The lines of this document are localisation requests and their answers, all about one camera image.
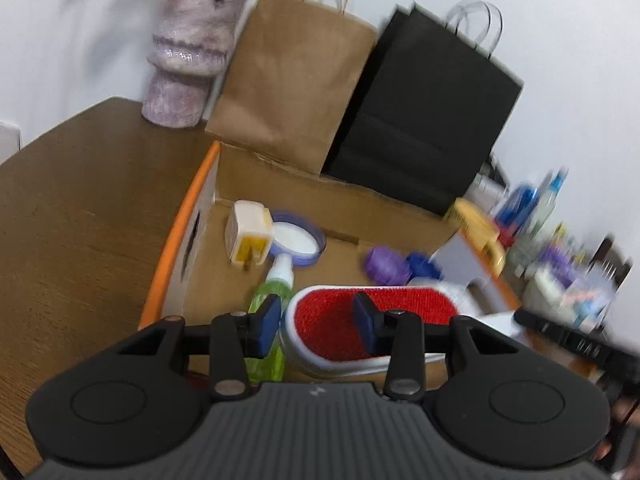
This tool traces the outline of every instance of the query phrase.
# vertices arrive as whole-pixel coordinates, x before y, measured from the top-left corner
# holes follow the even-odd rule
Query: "plastic bottle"
[[[498,240],[505,248],[513,245],[538,204],[538,198],[537,188],[531,184],[520,184],[495,216],[494,222],[500,229]]]
[[[529,232],[532,236],[538,234],[542,226],[545,224],[546,220],[549,218],[554,208],[556,207],[556,197],[558,196],[558,192],[562,187],[562,183],[566,178],[567,170],[565,168],[560,169],[555,179],[552,180],[549,187],[546,188],[545,192],[540,196],[540,200],[538,200],[538,205],[533,210],[529,221]]]
[[[264,283],[255,289],[249,306],[249,314],[256,312],[269,294],[276,294],[282,302],[282,309],[293,297],[293,263],[290,254],[278,254]],[[252,383],[261,381],[281,381],[284,375],[284,354],[276,338],[271,350],[264,359],[247,358],[244,360],[249,380]]]

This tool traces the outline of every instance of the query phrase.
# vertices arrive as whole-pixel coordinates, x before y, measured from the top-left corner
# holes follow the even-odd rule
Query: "wooden table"
[[[111,98],[0,166],[0,444],[40,462],[31,393],[135,332],[162,247],[212,139]]]

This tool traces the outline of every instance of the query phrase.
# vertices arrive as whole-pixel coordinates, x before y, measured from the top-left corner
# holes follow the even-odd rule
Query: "green spray bottle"
[[[269,294],[276,294],[280,298],[284,312],[289,300],[293,297],[293,262],[290,254],[278,254],[275,257],[264,283],[255,289],[249,305],[249,314],[256,312]],[[273,341],[267,357],[246,358],[244,362],[252,383],[281,381],[284,376],[284,354],[280,349],[278,337]]]

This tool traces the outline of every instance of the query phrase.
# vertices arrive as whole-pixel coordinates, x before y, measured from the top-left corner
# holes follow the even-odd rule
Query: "pink vase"
[[[226,68],[246,0],[167,0],[154,49],[156,67],[142,115],[155,124],[198,124],[213,77]]]

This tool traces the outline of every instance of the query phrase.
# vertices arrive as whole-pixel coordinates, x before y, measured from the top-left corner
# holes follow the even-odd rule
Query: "circular pad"
[[[89,384],[71,400],[71,409],[80,418],[96,424],[117,424],[135,417],[145,407],[146,393],[135,384],[103,381]]]
[[[511,381],[496,386],[489,395],[496,413],[512,422],[542,424],[564,410],[564,397],[555,388],[535,381]]]
[[[433,413],[463,452],[517,469],[588,458],[609,427],[604,394],[538,355],[478,356],[441,387]]]
[[[43,458],[86,467],[144,462],[183,442],[203,399],[147,357],[85,362],[37,390],[27,425]]]

